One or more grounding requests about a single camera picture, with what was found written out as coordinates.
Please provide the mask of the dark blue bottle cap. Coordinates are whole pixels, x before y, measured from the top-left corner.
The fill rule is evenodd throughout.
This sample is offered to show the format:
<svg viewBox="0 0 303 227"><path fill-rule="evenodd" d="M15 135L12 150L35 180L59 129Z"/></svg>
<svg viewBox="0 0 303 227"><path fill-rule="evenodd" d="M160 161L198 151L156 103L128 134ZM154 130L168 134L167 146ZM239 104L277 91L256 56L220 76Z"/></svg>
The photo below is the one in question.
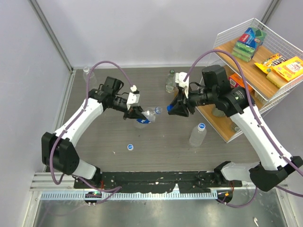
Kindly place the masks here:
<svg viewBox="0 0 303 227"><path fill-rule="evenodd" d="M172 105L168 105L168 106L167 106L167 111L169 112L172 108L173 108Z"/></svg>

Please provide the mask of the blue label water bottle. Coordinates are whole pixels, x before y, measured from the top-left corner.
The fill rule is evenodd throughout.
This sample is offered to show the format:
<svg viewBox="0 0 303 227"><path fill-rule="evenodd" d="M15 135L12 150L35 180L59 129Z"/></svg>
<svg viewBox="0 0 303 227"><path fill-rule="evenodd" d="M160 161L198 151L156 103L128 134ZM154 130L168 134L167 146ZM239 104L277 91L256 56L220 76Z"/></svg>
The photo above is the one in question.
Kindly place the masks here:
<svg viewBox="0 0 303 227"><path fill-rule="evenodd" d="M156 117L162 113L162 107L148 107L145 112L143 112L143 115L146 119L136 119L134 121L134 126L138 129L143 129L147 125L155 122Z"/></svg>

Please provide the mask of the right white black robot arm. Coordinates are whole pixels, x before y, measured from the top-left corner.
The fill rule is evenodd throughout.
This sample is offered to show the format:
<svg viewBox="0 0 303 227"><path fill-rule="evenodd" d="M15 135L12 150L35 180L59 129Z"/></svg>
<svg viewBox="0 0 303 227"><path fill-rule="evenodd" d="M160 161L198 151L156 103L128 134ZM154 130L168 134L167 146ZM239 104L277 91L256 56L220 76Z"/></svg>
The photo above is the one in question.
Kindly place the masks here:
<svg viewBox="0 0 303 227"><path fill-rule="evenodd" d="M187 73L175 74L178 94L168 106L168 114L188 117L198 106L215 105L241 129L260 160L252 164L223 162L214 170L216 185L246 181L267 192L303 165L302 158L287 152L270 131L250 93L243 87L231 88L224 67L206 67L202 76L204 85L192 90Z"/></svg>

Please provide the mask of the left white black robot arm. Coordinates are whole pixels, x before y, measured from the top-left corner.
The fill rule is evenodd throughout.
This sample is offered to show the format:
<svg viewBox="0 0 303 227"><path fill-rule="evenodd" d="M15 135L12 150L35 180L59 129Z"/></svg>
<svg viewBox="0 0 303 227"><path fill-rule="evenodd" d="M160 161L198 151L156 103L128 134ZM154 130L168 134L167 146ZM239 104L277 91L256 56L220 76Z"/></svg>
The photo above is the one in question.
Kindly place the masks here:
<svg viewBox="0 0 303 227"><path fill-rule="evenodd" d="M84 179L90 188L97 188L101 183L100 168L80 159L76 145L93 121L106 109L123 113L123 119L145 119L139 106L140 92L135 85L130 87L128 98L123 98L119 91L124 83L113 77L107 77L99 88L87 92L80 108L55 132L46 132L41 139L42 162L51 170L65 175Z"/></svg>

